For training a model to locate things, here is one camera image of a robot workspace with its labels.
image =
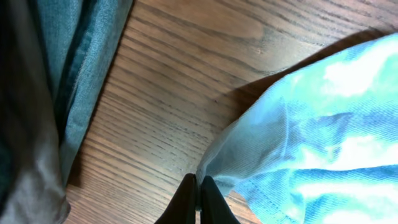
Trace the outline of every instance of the gray cloth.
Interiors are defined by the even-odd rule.
[[[197,171],[264,223],[396,223],[398,34],[285,76],[208,148]]]
[[[0,2],[0,223],[63,223],[131,0]]]

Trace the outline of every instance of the wood grain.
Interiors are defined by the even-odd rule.
[[[136,1],[73,166],[67,223],[154,223],[272,82],[397,29],[396,0]],[[236,193],[227,202],[260,223]]]

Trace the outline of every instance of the light blue fabric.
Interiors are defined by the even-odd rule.
[[[206,151],[197,176],[264,223],[397,223],[398,34],[271,86]]]
[[[30,1],[47,62],[66,184],[132,0]]]

